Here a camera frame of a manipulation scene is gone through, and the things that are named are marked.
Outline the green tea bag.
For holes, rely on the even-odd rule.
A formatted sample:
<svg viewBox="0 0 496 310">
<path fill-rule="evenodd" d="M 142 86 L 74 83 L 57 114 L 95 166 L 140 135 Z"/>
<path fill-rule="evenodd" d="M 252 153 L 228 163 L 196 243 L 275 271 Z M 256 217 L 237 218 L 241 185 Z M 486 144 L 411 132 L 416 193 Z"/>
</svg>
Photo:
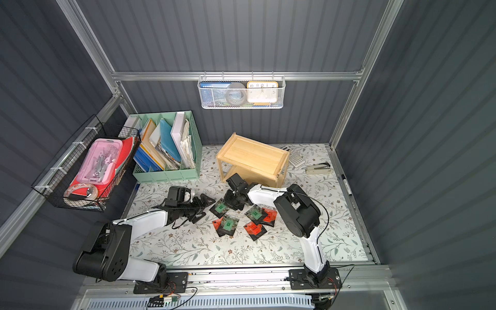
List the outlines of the green tea bag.
<svg viewBox="0 0 496 310">
<path fill-rule="evenodd" d="M 226 205 L 224 199 L 221 198 L 209 210 L 217 218 L 222 218 L 229 210 L 229 207 Z"/>
<path fill-rule="evenodd" d="M 220 236 L 234 236 L 238 223 L 239 219 L 237 217 L 225 215 L 220 219 L 217 233 Z"/>
<path fill-rule="evenodd" d="M 255 225 L 259 225 L 264 222 L 264 219 L 267 217 L 268 214 L 259 205 L 253 205 L 248 211 L 245 212 L 245 215 Z"/>
</svg>

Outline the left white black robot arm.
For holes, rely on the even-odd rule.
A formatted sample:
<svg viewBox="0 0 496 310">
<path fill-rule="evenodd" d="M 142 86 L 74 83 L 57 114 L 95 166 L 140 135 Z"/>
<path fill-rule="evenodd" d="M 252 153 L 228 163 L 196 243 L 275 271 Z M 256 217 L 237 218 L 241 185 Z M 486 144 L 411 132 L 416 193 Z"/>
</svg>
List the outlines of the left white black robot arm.
<svg viewBox="0 0 496 310">
<path fill-rule="evenodd" d="M 205 194 L 194 196 L 189 189 L 179 188 L 146 213 L 112 222 L 96 222 L 75 258 L 76 274 L 114 282 L 134 280 L 165 287 L 169 283 L 167 268 L 160 263 L 131 257 L 131 244 L 138 237 L 174 223 L 184 217 L 196 223 L 215 199 Z"/>
</svg>

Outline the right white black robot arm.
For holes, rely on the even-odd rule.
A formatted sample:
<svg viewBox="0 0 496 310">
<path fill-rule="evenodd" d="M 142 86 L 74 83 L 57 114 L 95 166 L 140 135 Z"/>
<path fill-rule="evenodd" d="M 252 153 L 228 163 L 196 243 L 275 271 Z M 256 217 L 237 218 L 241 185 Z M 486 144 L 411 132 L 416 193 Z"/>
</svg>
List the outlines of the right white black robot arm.
<svg viewBox="0 0 496 310">
<path fill-rule="evenodd" d="M 321 212 L 313 199 L 297 184 L 275 188 L 247 183 L 238 174 L 227 179 L 228 193 L 235 204 L 266 205 L 278 211 L 286 227 L 299 238 L 304 254 L 307 279 L 314 286 L 323 282 L 330 263 L 324 258 L 319 230 Z"/>
</svg>

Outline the red tea bag left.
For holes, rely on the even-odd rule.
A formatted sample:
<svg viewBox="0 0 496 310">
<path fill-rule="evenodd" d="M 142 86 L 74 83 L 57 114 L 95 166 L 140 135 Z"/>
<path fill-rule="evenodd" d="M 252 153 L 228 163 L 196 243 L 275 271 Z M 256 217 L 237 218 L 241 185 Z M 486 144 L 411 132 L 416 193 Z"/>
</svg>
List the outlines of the red tea bag left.
<svg viewBox="0 0 496 310">
<path fill-rule="evenodd" d="M 219 218 L 217 220 L 213 220 L 212 223 L 213 223 L 215 231 L 218 231 L 220 224 L 222 223 L 222 219 Z"/>
</svg>

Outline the red tea bag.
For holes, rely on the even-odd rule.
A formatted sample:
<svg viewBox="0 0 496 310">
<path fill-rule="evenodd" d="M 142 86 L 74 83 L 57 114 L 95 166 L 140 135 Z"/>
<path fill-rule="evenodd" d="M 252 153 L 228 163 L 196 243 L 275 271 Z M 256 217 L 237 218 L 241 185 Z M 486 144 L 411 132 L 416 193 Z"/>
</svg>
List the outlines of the red tea bag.
<svg viewBox="0 0 496 310">
<path fill-rule="evenodd" d="M 245 224 L 244 229 L 248 233 L 251 240 L 256 241 L 261 236 L 265 235 L 267 229 L 262 224 L 255 224 L 254 222 L 249 222 Z"/>
<path fill-rule="evenodd" d="M 262 220 L 262 224 L 265 226 L 275 227 L 277 211 L 274 208 L 263 207 L 263 212 L 267 214 L 267 216 Z"/>
<path fill-rule="evenodd" d="M 218 231 L 220 224 L 222 223 L 222 219 L 219 218 L 217 220 L 213 220 L 212 223 L 213 223 L 215 231 Z"/>
</svg>

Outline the wooden two-tier shelf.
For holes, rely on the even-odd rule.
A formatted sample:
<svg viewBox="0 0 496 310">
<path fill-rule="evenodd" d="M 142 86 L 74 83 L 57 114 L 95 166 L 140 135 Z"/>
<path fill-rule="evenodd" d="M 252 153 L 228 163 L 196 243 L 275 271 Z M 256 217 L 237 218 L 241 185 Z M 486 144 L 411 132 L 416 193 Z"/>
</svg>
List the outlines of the wooden two-tier shelf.
<svg viewBox="0 0 496 310">
<path fill-rule="evenodd" d="M 234 133 L 216 160 L 224 183 L 238 174 L 247 183 L 281 187 L 288 171 L 289 152 Z"/>
</svg>

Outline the red tea bag right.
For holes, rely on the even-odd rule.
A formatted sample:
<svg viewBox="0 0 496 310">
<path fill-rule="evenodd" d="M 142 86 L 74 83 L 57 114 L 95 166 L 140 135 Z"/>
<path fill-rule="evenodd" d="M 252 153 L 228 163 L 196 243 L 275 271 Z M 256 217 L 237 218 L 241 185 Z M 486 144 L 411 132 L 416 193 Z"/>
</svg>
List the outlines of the red tea bag right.
<svg viewBox="0 0 496 310">
<path fill-rule="evenodd" d="M 262 220 L 262 224 L 265 226 L 275 227 L 277 211 L 274 208 L 263 207 L 263 212 L 267 214 L 267 216 Z"/>
</svg>

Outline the red tea bag bottom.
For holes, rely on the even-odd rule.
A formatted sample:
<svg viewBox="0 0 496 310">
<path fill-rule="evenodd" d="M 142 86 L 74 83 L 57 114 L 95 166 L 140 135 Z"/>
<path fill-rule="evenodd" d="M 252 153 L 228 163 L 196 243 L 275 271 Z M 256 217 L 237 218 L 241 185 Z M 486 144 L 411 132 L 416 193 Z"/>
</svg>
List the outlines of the red tea bag bottom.
<svg viewBox="0 0 496 310">
<path fill-rule="evenodd" d="M 262 224 L 255 224 L 254 222 L 249 222 L 245 224 L 244 229 L 248 233 L 251 240 L 256 241 L 261 236 L 265 235 L 267 229 Z"/>
</svg>

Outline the green file organizer box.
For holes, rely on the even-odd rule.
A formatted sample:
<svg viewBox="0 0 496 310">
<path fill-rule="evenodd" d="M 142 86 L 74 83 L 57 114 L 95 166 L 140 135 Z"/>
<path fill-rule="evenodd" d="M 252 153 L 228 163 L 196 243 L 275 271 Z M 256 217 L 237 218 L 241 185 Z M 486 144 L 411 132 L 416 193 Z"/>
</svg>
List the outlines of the green file organizer box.
<svg viewBox="0 0 496 310">
<path fill-rule="evenodd" d="M 202 142 L 191 111 L 133 114 L 141 125 L 134 160 L 140 183 L 195 180 L 200 177 Z"/>
</svg>

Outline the teal folder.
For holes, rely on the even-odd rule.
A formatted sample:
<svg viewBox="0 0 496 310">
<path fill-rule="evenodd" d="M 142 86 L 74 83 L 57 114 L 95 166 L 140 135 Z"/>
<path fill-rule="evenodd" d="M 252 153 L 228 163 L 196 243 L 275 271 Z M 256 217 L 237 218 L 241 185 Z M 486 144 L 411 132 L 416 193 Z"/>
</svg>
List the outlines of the teal folder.
<svg viewBox="0 0 496 310">
<path fill-rule="evenodd" d="M 181 157 L 171 137 L 171 129 L 164 119 L 160 120 L 160 146 L 174 161 L 180 163 Z"/>
</svg>

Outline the white calculator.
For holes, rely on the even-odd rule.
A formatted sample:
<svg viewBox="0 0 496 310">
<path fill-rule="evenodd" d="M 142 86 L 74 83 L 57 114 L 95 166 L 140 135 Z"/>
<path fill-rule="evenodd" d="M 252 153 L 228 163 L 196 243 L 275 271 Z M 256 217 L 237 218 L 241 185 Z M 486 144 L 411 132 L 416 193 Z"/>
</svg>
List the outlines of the white calculator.
<svg viewBox="0 0 496 310">
<path fill-rule="evenodd" d="M 306 161 L 298 152 L 289 152 L 289 163 L 295 168 L 298 169 L 305 165 Z"/>
</svg>

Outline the red folder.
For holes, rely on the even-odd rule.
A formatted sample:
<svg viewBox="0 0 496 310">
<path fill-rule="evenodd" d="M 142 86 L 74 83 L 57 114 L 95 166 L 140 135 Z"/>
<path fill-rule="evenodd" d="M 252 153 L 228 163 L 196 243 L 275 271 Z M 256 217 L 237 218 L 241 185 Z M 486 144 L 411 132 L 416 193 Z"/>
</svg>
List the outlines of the red folder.
<svg viewBox="0 0 496 310">
<path fill-rule="evenodd" d="M 114 173 L 112 174 L 111 181 L 107 185 L 95 185 L 99 191 L 98 198 L 104 198 L 110 194 L 110 192 L 112 190 L 113 182 L 116 181 L 116 177 L 119 175 L 119 173 L 121 173 L 123 171 L 125 163 L 127 162 L 127 160 L 129 159 L 129 157 L 131 155 L 131 151 L 134 147 L 135 138 L 133 136 L 131 136 L 131 137 L 128 137 L 128 138 L 121 140 L 121 141 L 123 142 L 123 147 L 121 149 L 119 158 L 117 160 L 116 169 L 114 170 Z M 70 186 L 74 185 L 74 184 L 78 184 L 78 183 L 80 183 L 80 182 L 77 182 L 76 177 L 75 177 L 75 179 L 73 179 Z M 70 199 L 82 200 L 82 197 L 75 196 L 75 197 L 71 197 Z"/>
</svg>

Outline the clear tape roll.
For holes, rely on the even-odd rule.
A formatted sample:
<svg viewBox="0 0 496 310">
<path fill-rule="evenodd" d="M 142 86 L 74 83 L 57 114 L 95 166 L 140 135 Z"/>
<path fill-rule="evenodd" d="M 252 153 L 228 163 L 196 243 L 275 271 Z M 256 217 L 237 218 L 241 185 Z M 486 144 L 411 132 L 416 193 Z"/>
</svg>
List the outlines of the clear tape roll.
<svg viewBox="0 0 496 310">
<path fill-rule="evenodd" d="M 71 185 L 63 194 L 64 198 L 82 197 L 83 200 L 95 200 L 99 196 L 98 188 L 91 183 Z"/>
</svg>

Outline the white binder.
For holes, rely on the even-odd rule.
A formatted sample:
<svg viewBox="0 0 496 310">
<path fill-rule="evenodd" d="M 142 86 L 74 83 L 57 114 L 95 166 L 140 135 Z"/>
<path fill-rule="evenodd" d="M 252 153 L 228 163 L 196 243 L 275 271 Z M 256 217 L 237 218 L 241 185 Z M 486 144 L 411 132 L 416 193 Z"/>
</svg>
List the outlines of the white binder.
<svg viewBox="0 0 496 310">
<path fill-rule="evenodd" d="M 176 148 L 180 154 L 181 163 L 185 167 L 187 167 L 185 152 L 183 151 L 182 144 L 181 144 L 185 121 L 186 121 L 185 112 L 177 112 L 170 133 L 171 133 L 171 137 L 175 143 L 175 146 L 176 146 Z"/>
</svg>

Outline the pink plastic tool case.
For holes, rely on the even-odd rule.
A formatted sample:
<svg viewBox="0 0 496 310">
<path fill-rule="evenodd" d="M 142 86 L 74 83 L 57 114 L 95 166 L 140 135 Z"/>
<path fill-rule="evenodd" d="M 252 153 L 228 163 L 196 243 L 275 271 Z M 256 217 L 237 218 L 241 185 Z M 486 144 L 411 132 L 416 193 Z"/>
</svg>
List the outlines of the pink plastic tool case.
<svg viewBox="0 0 496 310">
<path fill-rule="evenodd" d="M 76 175 L 76 181 L 107 185 L 116 169 L 122 147 L 123 142 L 119 139 L 96 139 Z"/>
</svg>

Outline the grey stapler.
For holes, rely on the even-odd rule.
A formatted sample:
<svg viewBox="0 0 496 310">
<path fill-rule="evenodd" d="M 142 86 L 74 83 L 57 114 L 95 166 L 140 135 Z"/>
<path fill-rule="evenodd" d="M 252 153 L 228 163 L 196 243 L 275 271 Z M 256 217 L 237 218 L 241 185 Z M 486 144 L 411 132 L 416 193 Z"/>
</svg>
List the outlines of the grey stapler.
<svg viewBox="0 0 496 310">
<path fill-rule="evenodd" d="M 331 174 L 333 172 L 333 168 L 330 163 L 324 162 L 306 167 L 305 172 L 310 175 Z"/>
</svg>

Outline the grey tape roll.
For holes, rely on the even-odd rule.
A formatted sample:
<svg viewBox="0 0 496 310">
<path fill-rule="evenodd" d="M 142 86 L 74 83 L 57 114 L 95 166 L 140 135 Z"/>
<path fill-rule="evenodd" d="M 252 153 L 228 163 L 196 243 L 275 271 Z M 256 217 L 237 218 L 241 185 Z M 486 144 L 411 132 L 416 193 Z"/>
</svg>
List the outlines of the grey tape roll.
<svg viewBox="0 0 496 310">
<path fill-rule="evenodd" d="M 232 82 L 226 90 L 226 102 L 230 106 L 240 107 L 245 101 L 245 85 L 240 82 Z"/>
</svg>

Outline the yellow white clock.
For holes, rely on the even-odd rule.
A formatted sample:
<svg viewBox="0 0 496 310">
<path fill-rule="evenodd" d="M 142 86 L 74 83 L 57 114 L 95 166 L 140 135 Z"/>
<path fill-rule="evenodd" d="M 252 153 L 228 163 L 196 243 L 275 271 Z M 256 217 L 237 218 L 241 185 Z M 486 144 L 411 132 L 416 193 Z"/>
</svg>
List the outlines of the yellow white clock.
<svg viewBox="0 0 496 310">
<path fill-rule="evenodd" d="M 278 101 L 277 81 L 249 81 L 246 88 L 248 103 L 268 105 Z"/>
</svg>

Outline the black marker pen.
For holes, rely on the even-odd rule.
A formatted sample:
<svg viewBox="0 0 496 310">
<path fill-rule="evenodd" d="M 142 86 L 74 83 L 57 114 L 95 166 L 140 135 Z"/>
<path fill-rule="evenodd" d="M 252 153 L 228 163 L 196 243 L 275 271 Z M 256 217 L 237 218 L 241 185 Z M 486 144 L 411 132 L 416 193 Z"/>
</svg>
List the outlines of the black marker pen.
<svg viewBox="0 0 496 310">
<path fill-rule="evenodd" d="M 346 178 L 346 176 L 344 174 L 341 175 L 341 179 L 343 181 L 343 184 L 344 184 L 344 187 L 346 189 L 346 192 L 349 196 L 352 196 L 353 195 L 353 192 L 351 190 L 351 187 L 350 187 L 350 184 Z"/>
</svg>

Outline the blue box in basket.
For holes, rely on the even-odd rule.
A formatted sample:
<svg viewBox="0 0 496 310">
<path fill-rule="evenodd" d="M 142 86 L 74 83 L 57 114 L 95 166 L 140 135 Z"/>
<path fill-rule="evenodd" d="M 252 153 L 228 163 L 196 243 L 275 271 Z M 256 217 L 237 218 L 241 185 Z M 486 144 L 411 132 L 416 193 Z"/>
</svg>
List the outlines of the blue box in basket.
<svg viewBox="0 0 496 310">
<path fill-rule="evenodd" d="M 203 108 L 215 108 L 227 103 L 226 94 L 231 82 L 226 81 L 201 81 L 198 90 Z"/>
</svg>

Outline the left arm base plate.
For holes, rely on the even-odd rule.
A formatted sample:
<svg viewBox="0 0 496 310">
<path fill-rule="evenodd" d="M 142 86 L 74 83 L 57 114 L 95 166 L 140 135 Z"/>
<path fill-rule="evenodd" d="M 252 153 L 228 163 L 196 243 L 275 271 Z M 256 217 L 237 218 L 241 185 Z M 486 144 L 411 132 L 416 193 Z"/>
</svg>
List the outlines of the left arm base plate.
<svg viewBox="0 0 496 310">
<path fill-rule="evenodd" d="M 137 295 L 184 293 L 188 276 L 187 272 L 165 272 L 157 275 L 152 282 L 136 281 L 133 293 Z"/>
</svg>

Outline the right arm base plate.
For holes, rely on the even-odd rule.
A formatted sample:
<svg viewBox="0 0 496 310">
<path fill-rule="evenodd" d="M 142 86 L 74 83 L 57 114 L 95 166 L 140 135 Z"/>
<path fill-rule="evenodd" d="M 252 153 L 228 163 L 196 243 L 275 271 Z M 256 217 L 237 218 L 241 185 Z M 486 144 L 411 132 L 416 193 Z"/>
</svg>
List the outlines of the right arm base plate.
<svg viewBox="0 0 496 310">
<path fill-rule="evenodd" d="M 285 279 L 290 282 L 292 290 L 325 289 L 337 291 L 342 287 L 342 280 L 337 268 L 324 268 L 319 273 L 309 269 L 290 269 Z"/>
</svg>

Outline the white mesh wall basket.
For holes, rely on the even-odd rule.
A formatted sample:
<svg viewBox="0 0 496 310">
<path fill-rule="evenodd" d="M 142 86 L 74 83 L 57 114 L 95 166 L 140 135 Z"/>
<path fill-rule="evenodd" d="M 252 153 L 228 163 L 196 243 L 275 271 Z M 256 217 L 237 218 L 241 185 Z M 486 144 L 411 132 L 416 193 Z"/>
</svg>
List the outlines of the white mesh wall basket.
<svg viewBox="0 0 496 310">
<path fill-rule="evenodd" d="M 197 83 L 205 109 L 281 109 L 286 80 L 274 74 L 203 75 Z"/>
</svg>

